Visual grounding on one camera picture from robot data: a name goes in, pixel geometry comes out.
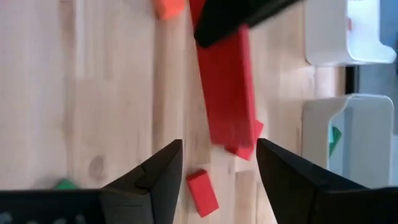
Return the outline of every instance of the wooden surface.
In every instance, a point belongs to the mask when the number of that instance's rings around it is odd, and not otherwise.
[[[0,188],[101,187],[173,139],[184,175],[206,168],[220,209],[175,223],[275,223],[256,162],[213,146],[189,9],[158,21],[149,0],[0,0]],[[300,154],[305,100],[343,92],[303,56],[303,5],[251,30],[262,137]]]

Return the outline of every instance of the red rectangular block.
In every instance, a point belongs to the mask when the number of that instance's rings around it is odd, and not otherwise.
[[[204,2],[190,0],[194,26]],[[251,147],[256,115],[248,26],[206,49],[197,44],[197,55],[212,143]]]
[[[201,169],[187,178],[189,191],[201,217],[218,209],[218,202],[207,171]]]
[[[262,131],[263,127],[264,127],[264,124],[261,123],[260,121],[256,120],[256,123],[255,123],[255,126],[254,126],[254,128],[255,128],[254,138],[255,139],[258,139],[260,137],[260,134],[261,134],[261,131]],[[235,155],[239,156],[242,159],[245,159],[245,160],[249,161],[251,156],[253,155],[253,152],[254,152],[254,145],[252,145],[251,147],[230,147],[230,146],[226,146],[225,150],[230,152],[230,153],[232,153],[232,154],[235,154]]]

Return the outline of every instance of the wood knot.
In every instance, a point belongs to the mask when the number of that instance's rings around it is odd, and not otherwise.
[[[96,156],[88,166],[88,175],[95,181],[101,182],[105,179],[104,168],[104,156]]]

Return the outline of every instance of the white plastic bin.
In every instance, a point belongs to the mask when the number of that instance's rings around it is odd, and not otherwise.
[[[302,156],[369,188],[391,185],[394,106],[387,96],[312,100],[303,109]],[[341,139],[329,157],[328,127]]]
[[[380,42],[380,0],[306,0],[305,52],[312,65],[392,63]]]

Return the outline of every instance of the black object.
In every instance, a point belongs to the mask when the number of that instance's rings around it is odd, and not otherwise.
[[[298,1],[207,0],[195,28],[195,39],[202,47],[209,47],[237,31],[241,24],[253,27]]]
[[[172,224],[182,140],[102,189],[0,191],[0,223]]]
[[[368,189],[266,139],[257,161],[279,224],[398,223],[397,187]]]
[[[359,66],[346,67],[346,94],[359,92]]]

